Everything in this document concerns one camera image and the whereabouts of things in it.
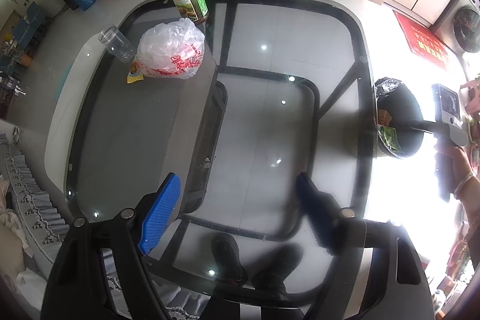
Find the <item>yellow wrapper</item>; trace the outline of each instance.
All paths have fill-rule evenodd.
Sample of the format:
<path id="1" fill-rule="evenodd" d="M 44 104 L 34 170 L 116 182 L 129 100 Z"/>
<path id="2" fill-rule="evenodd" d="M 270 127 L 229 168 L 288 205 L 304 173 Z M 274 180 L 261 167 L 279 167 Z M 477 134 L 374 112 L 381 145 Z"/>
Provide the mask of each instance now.
<path id="1" fill-rule="evenodd" d="M 137 61 L 131 63 L 130 72 L 127 75 L 127 83 L 133 83 L 138 80 L 143 80 L 143 74 L 137 68 Z"/>

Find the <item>person's foot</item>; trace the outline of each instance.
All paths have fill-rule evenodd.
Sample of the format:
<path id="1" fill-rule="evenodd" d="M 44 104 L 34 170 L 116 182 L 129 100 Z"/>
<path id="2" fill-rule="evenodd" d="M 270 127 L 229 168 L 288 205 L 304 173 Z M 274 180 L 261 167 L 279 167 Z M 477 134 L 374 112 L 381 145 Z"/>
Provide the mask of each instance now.
<path id="1" fill-rule="evenodd" d="M 218 233 L 212 239 L 212 254 L 217 263 L 217 281 L 243 286 L 248 274 L 240 264 L 239 249 L 233 236 Z"/>
<path id="2" fill-rule="evenodd" d="M 258 290 L 285 292 L 283 281 L 300 264 L 302 256 L 302 246 L 296 243 L 287 244 L 280 248 L 270 266 L 252 278 L 251 284 Z"/>

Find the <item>washing machine door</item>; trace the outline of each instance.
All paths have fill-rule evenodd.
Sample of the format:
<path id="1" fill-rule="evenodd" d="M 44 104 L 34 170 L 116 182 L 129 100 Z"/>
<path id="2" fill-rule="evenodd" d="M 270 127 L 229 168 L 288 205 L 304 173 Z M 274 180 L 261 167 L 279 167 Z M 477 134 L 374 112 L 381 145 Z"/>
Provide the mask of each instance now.
<path id="1" fill-rule="evenodd" d="M 464 51 L 480 51 L 480 15 L 475 10 L 469 7 L 459 9 L 453 19 L 453 31 Z"/>

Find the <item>glass table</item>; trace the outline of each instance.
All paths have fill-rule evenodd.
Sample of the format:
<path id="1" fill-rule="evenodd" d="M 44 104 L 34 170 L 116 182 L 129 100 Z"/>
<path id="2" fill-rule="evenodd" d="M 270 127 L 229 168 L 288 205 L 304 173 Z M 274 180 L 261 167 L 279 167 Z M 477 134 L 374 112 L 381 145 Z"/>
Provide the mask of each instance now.
<path id="1" fill-rule="evenodd" d="M 341 207 L 363 215 L 376 107 L 359 27 L 345 11 L 310 0 L 206 1 L 205 58 L 191 79 L 128 85 L 127 64 L 109 54 L 100 61 L 71 146 L 70 209 L 90 221 L 111 219 L 175 172 L 181 197 L 145 259 L 153 278 L 229 301 L 286 308 L 315 302 L 324 314 L 343 314 L 365 224 L 352 224 L 332 250 L 319 241 L 295 188 L 306 172 Z M 269 25 L 275 15 L 277 25 Z M 172 0 L 156 0 L 119 28 L 136 46 L 149 28 L 176 19 Z M 310 20 L 322 36 L 308 32 Z M 296 46 L 310 50 L 289 58 Z M 330 153 L 338 146 L 341 153 Z M 280 248 L 300 246 L 285 291 L 220 280 L 212 254 L 218 233 L 237 243 L 249 280 Z"/>

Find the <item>bracelet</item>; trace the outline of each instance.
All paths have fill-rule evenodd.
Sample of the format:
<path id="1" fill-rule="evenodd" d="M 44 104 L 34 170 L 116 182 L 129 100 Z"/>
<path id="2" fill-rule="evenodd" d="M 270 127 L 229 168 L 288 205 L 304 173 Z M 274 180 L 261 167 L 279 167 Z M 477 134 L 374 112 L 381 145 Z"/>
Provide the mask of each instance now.
<path id="1" fill-rule="evenodd" d="M 458 193 L 460 192 L 460 190 L 464 187 L 465 183 L 467 183 L 469 180 L 471 180 L 471 178 L 473 178 L 473 172 L 469 172 L 467 175 L 465 175 L 465 178 L 463 178 L 460 183 L 458 184 L 457 188 L 455 189 L 455 191 L 453 192 L 453 196 L 455 197 L 455 199 L 458 199 Z"/>

